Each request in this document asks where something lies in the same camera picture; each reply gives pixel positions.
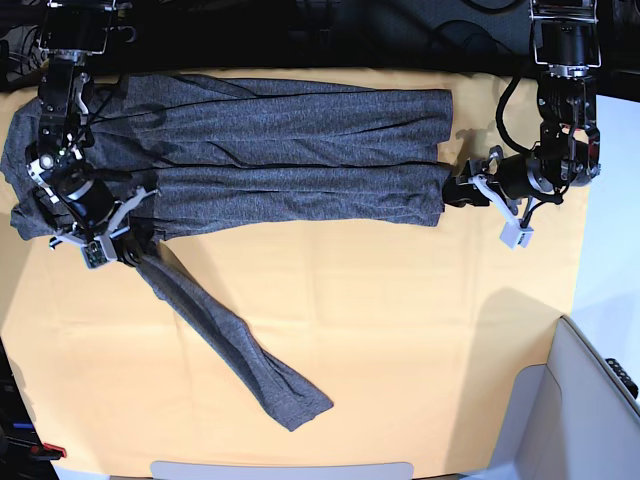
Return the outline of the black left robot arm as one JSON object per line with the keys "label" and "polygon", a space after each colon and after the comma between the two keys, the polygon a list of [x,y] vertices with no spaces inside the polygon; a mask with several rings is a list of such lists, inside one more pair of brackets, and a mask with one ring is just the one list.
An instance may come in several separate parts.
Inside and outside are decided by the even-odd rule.
{"label": "black left robot arm", "polygon": [[[596,122],[596,79],[601,65],[597,4],[594,1],[532,1],[529,4],[530,64],[538,67],[537,108],[542,122],[531,147],[516,142],[504,122],[507,103],[523,75],[517,73],[501,94],[495,113],[505,156],[495,146],[485,160],[469,161],[443,188],[454,207],[495,205],[518,227],[529,226],[535,210],[560,205],[572,187],[600,174],[600,132]],[[521,200],[527,202],[516,219]]]}

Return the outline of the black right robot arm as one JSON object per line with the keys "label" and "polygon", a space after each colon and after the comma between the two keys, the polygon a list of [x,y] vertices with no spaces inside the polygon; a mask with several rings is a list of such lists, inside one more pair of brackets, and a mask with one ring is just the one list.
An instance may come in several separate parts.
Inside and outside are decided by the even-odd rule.
{"label": "black right robot arm", "polygon": [[88,107],[93,79],[86,60],[105,52],[125,6],[122,1],[49,1],[38,39],[48,69],[38,88],[41,116],[37,138],[25,152],[26,169],[49,201],[72,219],[56,227],[50,248],[78,247],[90,269],[112,262],[139,264],[141,247],[129,215],[153,194],[139,186],[130,197],[119,198],[109,186],[130,181],[130,174],[95,168],[85,155],[94,144],[90,127],[100,114]]}

